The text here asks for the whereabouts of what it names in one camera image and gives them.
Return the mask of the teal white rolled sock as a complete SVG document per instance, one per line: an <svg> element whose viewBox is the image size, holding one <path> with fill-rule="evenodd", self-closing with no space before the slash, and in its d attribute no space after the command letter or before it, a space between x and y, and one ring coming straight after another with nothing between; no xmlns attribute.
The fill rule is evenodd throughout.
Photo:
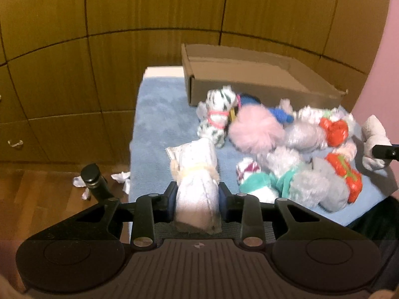
<svg viewBox="0 0 399 299"><path fill-rule="evenodd" d="M278 198L291 198L291 182L297 172L291 169L281 177L263 171L251 173L239 186L239 192L255 196L261 203L274 204Z"/></svg>

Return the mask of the light blue blanket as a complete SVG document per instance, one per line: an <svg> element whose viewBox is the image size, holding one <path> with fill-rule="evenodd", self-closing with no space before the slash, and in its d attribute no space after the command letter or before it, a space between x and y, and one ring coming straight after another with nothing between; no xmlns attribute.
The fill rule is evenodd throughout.
<svg viewBox="0 0 399 299"><path fill-rule="evenodd" d="M134 202L149 193L163 193L172 181L168 147L177 147L197 139L198 117L189 106L183 78L144 78L135 109L133 140L130 142L130 192ZM357 154L352 162L362 174L363 190L356 202L329 213L322 207L313 210L347 226L397 191L390 167L376 172L363 168Z"/></svg>

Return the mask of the wooden wardrobe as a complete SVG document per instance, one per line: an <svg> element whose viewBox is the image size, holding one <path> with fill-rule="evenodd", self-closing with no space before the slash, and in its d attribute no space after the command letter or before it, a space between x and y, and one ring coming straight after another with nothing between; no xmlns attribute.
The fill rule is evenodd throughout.
<svg viewBox="0 0 399 299"><path fill-rule="evenodd" d="M141 77L184 43L294 57L352 109L390 0L1 0L1 160L126 163ZM7 141L24 142L20 149Z"/></svg>

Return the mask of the black bottle on floor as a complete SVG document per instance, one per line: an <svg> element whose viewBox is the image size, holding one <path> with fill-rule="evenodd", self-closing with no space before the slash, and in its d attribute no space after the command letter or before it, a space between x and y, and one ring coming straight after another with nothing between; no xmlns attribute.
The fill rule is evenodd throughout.
<svg viewBox="0 0 399 299"><path fill-rule="evenodd" d="M81 178L99 203L114 197L97 164L92 163L82 168Z"/></svg>

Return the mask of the blue white mesh slipper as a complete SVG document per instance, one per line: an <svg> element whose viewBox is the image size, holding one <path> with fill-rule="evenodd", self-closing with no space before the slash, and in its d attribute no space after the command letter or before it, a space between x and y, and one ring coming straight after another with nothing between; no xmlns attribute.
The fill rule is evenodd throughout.
<svg viewBox="0 0 399 299"><path fill-rule="evenodd" d="M250 94L239 93L238 97L238 106L242 107L244 105L262 105L266 108L280 124L292 124L294 122L294 117L291 114L288 114L286 111L277 108L277 107L266 107L260 102L260 99L256 96L252 96Z"/></svg>

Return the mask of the red orange sock bundle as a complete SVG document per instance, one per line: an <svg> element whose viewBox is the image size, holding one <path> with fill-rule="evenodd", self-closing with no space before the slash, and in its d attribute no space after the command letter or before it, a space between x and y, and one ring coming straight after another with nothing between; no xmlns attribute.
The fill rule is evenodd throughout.
<svg viewBox="0 0 399 299"><path fill-rule="evenodd" d="M319 126L325 131L329 147L339 147L348 138L348 125L344 120L333 122L326 117L322 117Z"/></svg>

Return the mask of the white grey sock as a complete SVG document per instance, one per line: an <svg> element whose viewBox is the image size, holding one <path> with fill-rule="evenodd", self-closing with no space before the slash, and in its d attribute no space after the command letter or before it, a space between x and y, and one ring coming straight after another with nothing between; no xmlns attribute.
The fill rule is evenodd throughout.
<svg viewBox="0 0 399 299"><path fill-rule="evenodd" d="M221 233L218 185L220 176L214 144L200 138L168 147L170 173L177 183L174 224L188 233Z"/></svg>

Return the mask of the crumpled white paper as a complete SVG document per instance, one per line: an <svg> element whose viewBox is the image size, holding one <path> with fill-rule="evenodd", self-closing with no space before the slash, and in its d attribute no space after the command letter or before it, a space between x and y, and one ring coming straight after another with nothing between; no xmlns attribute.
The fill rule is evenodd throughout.
<svg viewBox="0 0 399 299"><path fill-rule="evenodd" d="M130 171L128 172L121 172L121 173L114 173L111 175L112 180L118 182L119 184L122 184L122 191L126 194L129 195L130 193ZM86 187L85 183L83 182L83 179L81 176L76 176L72 180L72 184L74 187L77 188L85 188L85 191L82 193L81 198L84 201L89 201L91 199L91 192L90 190Z"/></svg>

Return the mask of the red green sock bundle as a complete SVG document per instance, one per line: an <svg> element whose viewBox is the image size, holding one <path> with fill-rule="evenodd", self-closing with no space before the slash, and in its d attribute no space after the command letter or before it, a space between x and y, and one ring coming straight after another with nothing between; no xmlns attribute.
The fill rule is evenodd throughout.
<svg viewBox="0 0 399 299"><path fill-rule="evenodd" d="M348 203L354 203L363 190L362 175L351 167L342 154L330 152L325 160L334 168L335 173L345 180L350 191Z"/></svg>

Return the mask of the brown cardboard box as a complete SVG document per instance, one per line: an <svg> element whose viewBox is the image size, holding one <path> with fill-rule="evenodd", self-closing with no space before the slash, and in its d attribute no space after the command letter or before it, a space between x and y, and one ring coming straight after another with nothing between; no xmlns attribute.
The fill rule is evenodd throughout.
<svg viewBox="0 0 399 299"><path fill-rule="evenodd" d="M201 44L183 44L181 57L188 104L194 107L206 100L209 90L224 86L269 107L289 99L295 111L339 107L347 94L292 57Z"/></svg>

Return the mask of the pink fluffy pompom slipper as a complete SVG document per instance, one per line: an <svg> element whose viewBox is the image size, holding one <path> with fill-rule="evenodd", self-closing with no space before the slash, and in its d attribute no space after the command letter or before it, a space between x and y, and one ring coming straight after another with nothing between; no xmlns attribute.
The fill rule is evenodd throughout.
<svg viewBox="0 0 399 299"><path fill-rule="evenodd" d="M282 143L285 130L262 105L245 105L230 123L228 136L240 152L261 154Z"/></svg>

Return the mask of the white green patterned sock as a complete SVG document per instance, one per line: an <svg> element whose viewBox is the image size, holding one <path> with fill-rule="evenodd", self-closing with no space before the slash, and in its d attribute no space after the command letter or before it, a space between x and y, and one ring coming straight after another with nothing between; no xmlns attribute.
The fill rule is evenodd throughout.
<svg viewBox="0 0 399 299"><path fill-rule="evenodd" d="M197 136L210 139L216 148L223 147L229 115L236 106L238 96L231 86L209 90L205 101L200 101L196 108L199 119Z"/></svg>

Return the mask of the white mattress corner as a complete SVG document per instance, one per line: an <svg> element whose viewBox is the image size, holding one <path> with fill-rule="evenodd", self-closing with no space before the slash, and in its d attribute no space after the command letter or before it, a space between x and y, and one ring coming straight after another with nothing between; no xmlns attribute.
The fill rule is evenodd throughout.
<svg viewBox="0 0 399 299"><path fill-rule="evenodd" d="M144 71L143 78L184 78L182 66L150 66Z"/></svg>

